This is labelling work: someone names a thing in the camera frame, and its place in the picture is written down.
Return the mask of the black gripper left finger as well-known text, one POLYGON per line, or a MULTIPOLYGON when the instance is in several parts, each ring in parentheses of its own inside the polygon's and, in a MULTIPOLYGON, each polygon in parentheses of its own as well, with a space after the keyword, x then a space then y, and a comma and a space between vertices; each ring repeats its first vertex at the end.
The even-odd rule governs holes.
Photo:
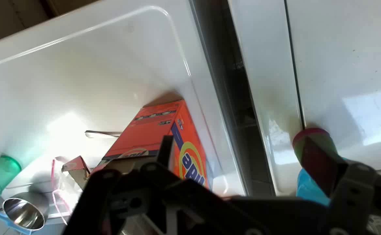
POLYGON ((210 235, 224 229, 224 212, 220 197, 150 162, 127 175, 94 173, 63 235, 120 235, 134 220, 160 235, 210 235))

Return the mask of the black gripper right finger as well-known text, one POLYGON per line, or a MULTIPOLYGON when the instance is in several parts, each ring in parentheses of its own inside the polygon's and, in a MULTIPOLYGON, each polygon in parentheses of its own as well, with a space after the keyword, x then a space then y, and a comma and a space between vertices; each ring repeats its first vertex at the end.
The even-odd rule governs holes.
POLYGON ((374 169, 337 153, 335 166, 304 170, 330 199, 320 220, 321 235, 376 235, 369 229, 372 217, 381 218, 381 175, 374 169))

